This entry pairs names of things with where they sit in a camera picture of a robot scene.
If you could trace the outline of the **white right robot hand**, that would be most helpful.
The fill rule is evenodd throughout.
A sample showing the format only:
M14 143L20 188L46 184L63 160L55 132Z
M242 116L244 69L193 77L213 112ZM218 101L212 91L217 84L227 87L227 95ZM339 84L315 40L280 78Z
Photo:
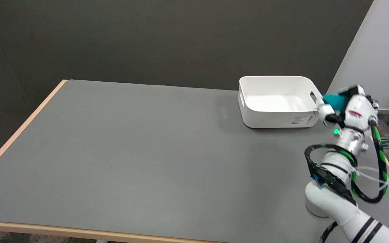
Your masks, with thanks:
M355 84L315 99L315 112L326 127L365 133L378 125L379 103Z

